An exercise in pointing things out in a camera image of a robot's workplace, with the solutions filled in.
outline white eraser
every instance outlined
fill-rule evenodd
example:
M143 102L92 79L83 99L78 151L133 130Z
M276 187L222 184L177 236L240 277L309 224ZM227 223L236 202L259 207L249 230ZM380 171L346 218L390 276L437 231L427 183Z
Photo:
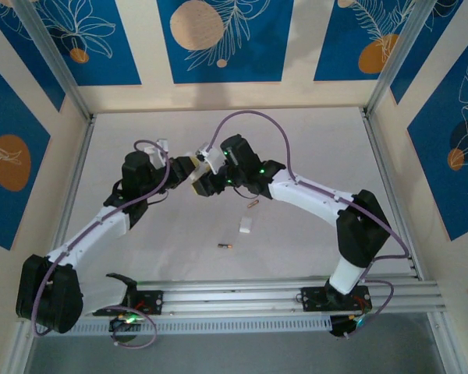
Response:
M252 222L253 222L253 218L250 218L250 217L241 218L241 223L239 224L239 232L249 234L251 232Z

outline cream wall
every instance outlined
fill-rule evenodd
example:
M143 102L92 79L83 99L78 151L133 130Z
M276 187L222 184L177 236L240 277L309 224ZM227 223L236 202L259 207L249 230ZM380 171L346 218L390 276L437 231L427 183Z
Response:
M23 262L32 253L50 250L86 122L67 99L61 113L55 110L1 31L0 73L51 135L14 245L10 251L0 247L1 369L17 321L16 296Z
M468 362L468 233L449 241L406 131L467 45L468 0L465 0L399 106L391 94L386 95L374 123L379 125L390 153L395 184L413 224L418 252L441 288Z
M175 85L156 1L116 0L142 86L81 87L95 112L362 106L375 80L314 82L335 0L295 0L280 83Z

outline gray floor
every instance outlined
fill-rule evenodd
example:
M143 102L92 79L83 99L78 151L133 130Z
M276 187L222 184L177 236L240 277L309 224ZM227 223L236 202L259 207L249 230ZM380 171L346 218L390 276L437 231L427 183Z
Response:
M425 315L383 315L364 327L348 341L321 332L168 335L139 351L117 348L109 337L45 337L27 373L444 372Z

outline wire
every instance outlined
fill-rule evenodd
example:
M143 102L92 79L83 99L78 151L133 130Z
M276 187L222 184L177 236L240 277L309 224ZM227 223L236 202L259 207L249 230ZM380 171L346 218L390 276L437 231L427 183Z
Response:
M162 203L163 201L167 200L168 198L168 191L166 192L166 196L161 199L161 200L156 200L156 201L153 201L151 203L148 203L147 206L151 206L151 205L154 205L154 204L158 204L158 203Z
M236 187L232 187L232 188L234 189L235 193L237 193L239 196L241 196L244 199L253 200L253 199L256 199L258 197L258 195L251 196L251 197L244 196L241 192L238 191L238 189Z
M142 348L149 347L156 340L156 337L158 336L158 328L156 327L156 323L154 323L154 321L147 314L144 314L143 312L141 312L138 309L128 308L126 306L121 306L121 305L106 306L106 307L104 307L104 309L122 310L124 312L131 312L131 313L138 314L139 316L144 317L153 326L153 329L154 329L154 335L153 335L152 339L149 340L147 343L141 344L141 345L129 345L129 344L125 344L125 343L122 343L120 341L117 341L116 340L116 330L117 329L114 329L114 331L112 332L112 335L111 335L111 339L113 339L113 341L115 342L115 345L118 345L118 346L126 348L126 349L142 349Z
M41 301L41 296L42 294L44 293L44 289L45 289L45 286L47 285L47 282L48 280L50 279L51 275L54 273L54 270L55 268L61 263L62 259L64 259L64 257L67 256L67 254L69 252L71 252L73 250L73 248L78 244L80 243L87 235L89 235L92 230L94 230L99 224L102 224L102 222L106 221L108 218L114 216L115 214L117 214L118 212L121 212L122 210L124 210L125 208L127 208L128 206L131 206L135 203L139 203L140 201L142 200L146 200L146 199L149 199L150 197L152 197L156 192L158 192L161 187L163 187L163 185L165 185L166 181L168 180L168 176L170 175L170 160L168 158L168 154L166 153L166 151L157 143L155 142L152 142L150 140L137 140L134 144L133 144L133 148L135 150L139 150L137 148L137 146L139 144L150 144L152 146L155 146L156 148L158 148L162 154L164 155L165 157L165 166L166 166L166 169L165 169L165 175L163 176L163 180L158 184L158 186L153 189L152 191L150 191L148 194L146 195L143 195L141 197L138 197L132 201L129 201L128 203L124 203L123 205L117 207L116 209L112 210L111 212L107 213L105 216L103 216L101 218L100 221L95 221L93 224L91 224L88 228L86 228L80 235L78 235L67 247L66 251L62 252L59 257L57 259L55 259L55 261L53 262L53 264L48 268L47 270L47 273L45 274L44 278L41 280L41 283L40 283L40 286L38 287L38 291L37 291L37 295L35 296L34 298L34 303L33 303L33 309L32 309L32 313L31 313L31 329L33 331L33 335L35 337L43 337L45 335L47 335L48 333L51 332L51 329L46 329L46 331L40 333L38 332L38 329L37 329L37 316L38 316L38 308L40 307L40 301ZM127 309L123 309L123 310L128 310L130 312L134 312L136 314L139 314L141 312L139 312L138 310L135 310L135 309L131 309L131 308L127 308Z
M386 301L383 303L383 305L378 308L378 310L375 312L375 314L373 315L373 317L371 317L371 319L375 318L376 316L378 316L378 314L380 314L380 312L387 306L387 304L390 302L390 300L392 300L392 296L393 296L393 290L394 290L394 287L393 285L390 283L390 282L387 282L386 280L365 280L364 278L367 276L367 274L369 273L369 271L371 270L371 267L373 266L374 263L376 263L377 261L381 260L381 259L407 259L409 258L410 256L410 253L409 253L409 249L407 248L407 245L406 243L404 243L404 241L400 238L400 236L397 235L397 233L395 231L392 230L392 228L390 228L390 226L388 226L385 222L383 222L381 219L379 219L378 217L376 217L374 214L372 214L370 211L368 210L365 210L363 207L355 204L353 201L349 201L347 199L344 199L343 197L341 196L335 196L335 194L333 192L329 192L325 189L322 189L320 187L317 187L316 185L311 185L309 183L306 183L304 181L299 181L295 174L293 173L293 168L291 166L291 146L289 145L289 139L288 139L288 136L286 135L284 129L282 128L281 125L279 125L277 123L277 121L275 121L272 117L270 117L269 115L266 115L265 113L262 113L260 111L254 111L254 110L244 110L244 111L235 111L234 113L231 113L230 115L228 115L227 117L225 117L224 119L221 120L221 122L218 124L214 134L213 134L213 137L211 138L211 141L210 141L210 144L208 145L206 151L208 152L214 145L215 143L215 140L217 139L218 137L218 134L220 133L220 130L221 128L223 127L223 125L229 120L231 119L232 117L236 117L237 115L259 115L265 119L267 119L269 122L271 122L275 127L278 128L279 132L281 133L282 135L282 138L284 139L284 143L286 145L286 163L287 163L287 168L288 168L288 173L289 173L289 176L291 177L291 179L299 184L299 185L302 185L303 187L306 187L308 189L312 189L314 190L315 192L318 192L322 195L325 195L329 198L332 198L334 199L335 201L338 201L340 203L344 203L348 206L351 206L353 209L355 210L358 210L359 212L361 212L363 215L365 215L366 217L370 218L374 223L376 223L377 225L379 225L381 228L383 228L385 231L387 231L398 243L399 245L401 246L402 250L404 251L404 254L403 255L386 255L386 256L378 256L378 257L375 257L369 264L369 266L367 267L367 269L362 273L362 275L360 276L360 281L364 281L366 283L383 283L383 284L387 284L387 285L390 285L391 286L391 289L392 291L390 292L390 295L387 297Z

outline purple cable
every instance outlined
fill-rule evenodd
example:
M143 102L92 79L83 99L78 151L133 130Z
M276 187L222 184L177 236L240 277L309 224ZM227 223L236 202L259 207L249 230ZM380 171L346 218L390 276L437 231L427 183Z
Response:
M322 189L320 187L317 187L316 185L311 185L309 183L306 183L306 182L302 182L302 181L297 181L296 180L296 176L295 174L293 173L293 170L292 170L292 167L291 167L291 146L289 145L289 140L288 140L288 136L286 135L284 129L282 128L281 125L279 125L272 117L266 115L265 113L262 113L260 111L253 111L253 110L245 110L245 111L235 111L234 113L231 113L230 115L228 115L227 117L225 117L219 124L218 124L218 127L217 129L215 130L214 132L214 135L213 135L213 138L211 139L211 142L210 142L210 145L207 147L206 151L208 152L212 147L213 147L213 144L215 143L215 140L217 139L218 137L218 134L220 133L220 129L222 128L222 126L232 117L235 117L237 115L260 115L261 117L267 119L268 121L270 121L272 124L275 125L275 127L278 128L278 130L281 132L282 134L282 137L284 138L284 142L286 144L286 163L288 164L288 173L289 173L289 176L291 177L291 179L295 182L295 183L298 183L299 185L302 185L303 187L306 187L308 189L312 189L314 190L315 192L318 192L318 193L321 193L327 197L330 197L332 199L335 198L335 194L332 193L332 192L329 192L329 191L326 191L325 189ZM371 267L373 266L373 264L380 260L380 259L407 259L409 258L409 249L407 248L407 245L406 243L404 243L404 241L400 238L400 236L397 235L397 233L395 231L392 230L392 228L390 228L390 226L388 226L385 222L383 222L382 220L380 220L378 217L376 217L374 214L372 214L370 211L368 210L365 210L363 207L355 204L353 201L348 201L347 199L344 199L342 198L341 196L338 196L338 201L340 203L344 203L348 206L351 206L352 208L360 211L362 214L364 214L365 216L369 217L371 220L373 220L376 224L378 224L381 228L383 228L385 231L387 231L401 246L402 250L404 251L404 254L403 255L386 255L386 256L378 256L378 257L375 257L371 263L369 264L369 266L367 267L367 269L362 273L362 275L360 276L360 279L364 282L367 282L367 283L382 283L382 284L387 284L390 286L391 288L391 291L390 291L390 295L387 297L387 299L385 300L385 302L383 303L383 305L378 308L378 310L373 314L373 316L371 317L371 319L374 319L376 318L376 316L378 316L380 314L380 312L385 309L385 307L387 306L387 304L390 302L390 300L392 300L392 297L393 297L393 292L394 292L394 286L393 284L391 284L390 282L386 281L386 280L364 280L364 278L366 277L366 275L369 273L369 270L371 270Z
M121 343L121 342L117 341L116 340L116 330L117 329L115 329L113 331L112 335L111 335L111 339L113 339L113 341L115 342L115 345L118 345L118 346L126 348L126 349L142 349L142 348L145 348L145 347L149 347L156 340L156 337L158 336L158 328L156 327L156 323L154 323L154 321L147 314L142 313L140 310L133 309L133 308L127 308L126 306L121 306L121 305L106 306L105 309L122 310L122 311L125 311L125 312L132 312L132 313L138 314L139 316L144 317L145 319L147 319L147 321L154 328L153 338L151 340L149 340L147 343L141 344L141 345L128 345L128 344L124 344L124 343Z
M38 316L38 308L40 306L40 300L41 300L41 296L42 294L44 293L44 289L45 289L45 286L47 285L47 282L48 280L50 279L52 273L54 272L54 269L56 266L59 265L59 263L62 261L62 259L64 259L64 257L67 256L67 254L69 252L71 252L71 250L78 244L80 243L88 234L90 234L92 232L92 230L94 230L99 224L101 224L103 221L106 221L108 218L110 218L111 216L117 214L118 212L121 212L122 210L124 210L125 208L127 208L128 206L130 205L133 205L135 203L138 203L142 200L146 200L146 199L149 199L150 197L152 197L156 192L158 192L161 187L163 187L163 185L166 183L167 179L168 179L168 176L170 174L170 160L168 158L168 154L166 153L166 151L161 148L161 146L159 146L159 144L155 143L155 142L152 142L150 140L137 140L134 144L133 144L133 148L135 150L139 150L137 148L137 146L139 144L142 144L142 143L145 143L145 144L150 144L152 146L155 146L156 148L158 148L161 153L165 156L165 163L166 163L166 169L165 169L165 176L163 177L163 180L159 183L159 185L153 189L151 192L149 192L147 195L144 195L144 196L141 196L137 199L134 199L132 201L129 201L128 203L125 203L121 206L119 206L118 208L112 210L111 212L107 213L105 216L102 217L101 219L101 222L99 221L96 221L94 222L93 224L91 224L88 228L86 228L80 235L78 235L69 245L68 245L68 248L66 249L65 252L62 252L59 257L57 259L55 259L55 261L53 262L53 264L48 268L47 270L47 273L45 274L44 276L44 279L41 280L41 283L40 283L40 287L38 288L38 292L37 292L37 295L35 296L34 298L34 303L33 303L33 310L32 310L32 313L31 313L31 329L33 331L33 335L35 337L43 337L45 335L47 335L48 333L51 332L51 329L47 329L46 331L44 331L43 333L39 333L38 332L38 329L37 329L37 316ZM135 309L132 309L132 312L136 313L136 314L139 314L139 311L135 310Z

